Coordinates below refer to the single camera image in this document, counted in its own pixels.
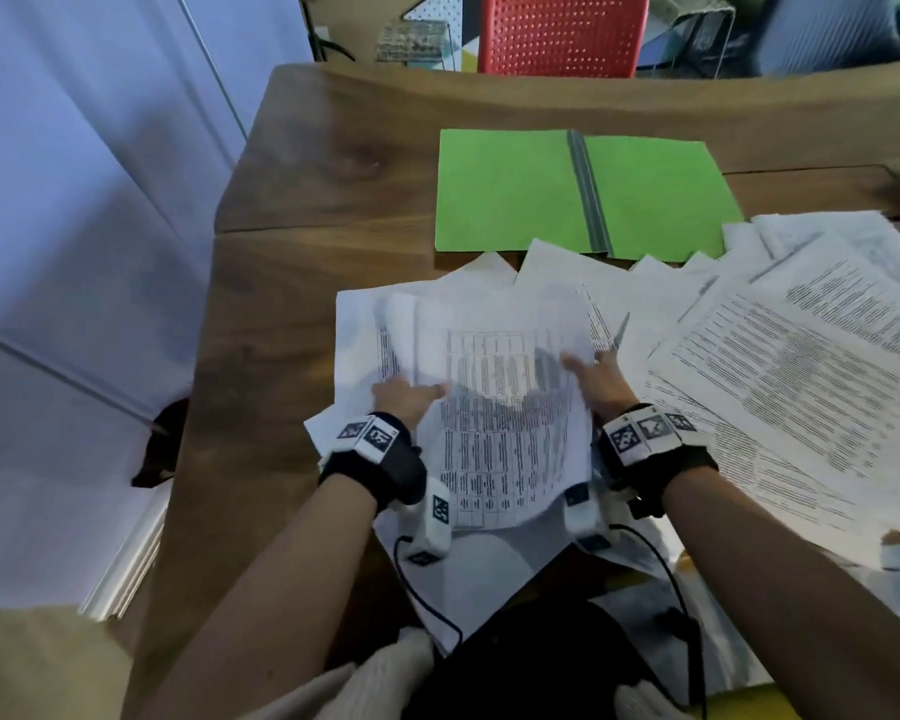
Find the gray chair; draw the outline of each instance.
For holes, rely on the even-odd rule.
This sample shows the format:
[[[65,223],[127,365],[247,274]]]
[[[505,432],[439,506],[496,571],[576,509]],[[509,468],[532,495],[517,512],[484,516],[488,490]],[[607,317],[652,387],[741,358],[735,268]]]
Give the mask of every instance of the gray chair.
[[[893,0],[766,0],[743,55],[750,76],[900,60]]]

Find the wooden table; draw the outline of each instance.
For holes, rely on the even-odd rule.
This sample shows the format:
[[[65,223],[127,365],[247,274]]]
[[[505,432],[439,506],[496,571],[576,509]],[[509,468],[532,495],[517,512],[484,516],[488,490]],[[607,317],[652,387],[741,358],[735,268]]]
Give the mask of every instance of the wooden table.
[[[216,215],[192,407],[126,716],[315,487],[302,423],[333,399],[337,291],[466,262],[433,252],[439,134],[453,127],[701,139],[747,216],[881,209],[900,220],[900,63],[777,81],[277,68]],[[610,571],[571,550],[525,593],[599,588]],[[413,618],[372,541],[333,662],[365,656]]]

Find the red chair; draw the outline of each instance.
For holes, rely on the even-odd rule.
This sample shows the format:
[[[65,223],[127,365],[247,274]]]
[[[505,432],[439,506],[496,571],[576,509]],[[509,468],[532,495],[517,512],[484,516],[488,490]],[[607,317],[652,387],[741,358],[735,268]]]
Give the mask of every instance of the red chair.
[[[633,78],[650,0],[483,0],[477,70]]]

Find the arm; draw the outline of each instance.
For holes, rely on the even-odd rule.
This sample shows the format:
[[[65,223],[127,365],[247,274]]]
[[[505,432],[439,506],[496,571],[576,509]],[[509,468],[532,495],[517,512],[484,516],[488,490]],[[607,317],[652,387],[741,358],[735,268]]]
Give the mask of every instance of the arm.
[[[564,364],[604,423],[638,403],[611,354]],[[663,506],[801,717],[900,718],[900,618],[876,596],[713,469],[677,475]]]
[[[442,387],[374,386],[374,410],[413,430]],[[146,707],[149,718],[231,720],[324,672],[377,502],[331,475],[240,576]]]

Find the person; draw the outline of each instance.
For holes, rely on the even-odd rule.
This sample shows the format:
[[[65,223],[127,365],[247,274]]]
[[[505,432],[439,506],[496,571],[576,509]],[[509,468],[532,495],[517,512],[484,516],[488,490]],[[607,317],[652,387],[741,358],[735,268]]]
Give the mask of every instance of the person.
[[[562,362],[601,423],[639,403],[612,353]],[[413,430],[444,395],[443,386],[394,377],[373,387],[374,410]],[[900,618],[887,606],[708,464],[672,476],[662,506],[800,717],[900,718]],[[544,716],[586,707],[684,717],[622,631],[589,604],[559,605],[543,618],[533,605],[502,612],[445,660],[413,630],[359,669],[323,674],[380,507],[356,479],[326,477],[216,607],[143,717],[230,720],[254,708],[247,717],[490,717],[505,708]]]

